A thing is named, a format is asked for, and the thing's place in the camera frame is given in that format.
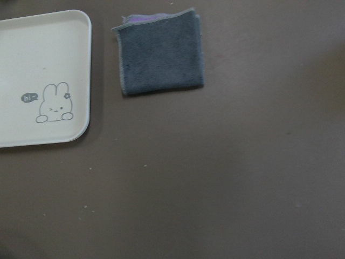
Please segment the cream rabbit tray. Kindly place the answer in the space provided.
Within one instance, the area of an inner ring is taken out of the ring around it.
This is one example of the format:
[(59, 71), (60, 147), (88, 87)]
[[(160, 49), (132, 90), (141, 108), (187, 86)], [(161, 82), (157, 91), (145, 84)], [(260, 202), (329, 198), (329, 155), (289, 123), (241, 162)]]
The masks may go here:
[(83, 11), (1, 21), (1, 147), (69, 142), (86, 131), (91, 53)]

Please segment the grey folded cloth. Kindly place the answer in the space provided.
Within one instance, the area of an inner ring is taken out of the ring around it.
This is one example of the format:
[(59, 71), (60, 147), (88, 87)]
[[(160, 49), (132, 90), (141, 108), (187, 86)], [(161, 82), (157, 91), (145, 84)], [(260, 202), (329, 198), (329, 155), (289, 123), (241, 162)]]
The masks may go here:
[(119, 46), (124, 95), (204, 85), (201, 21), (194, 8), (178, 13), (130, 15), (112, 31)]

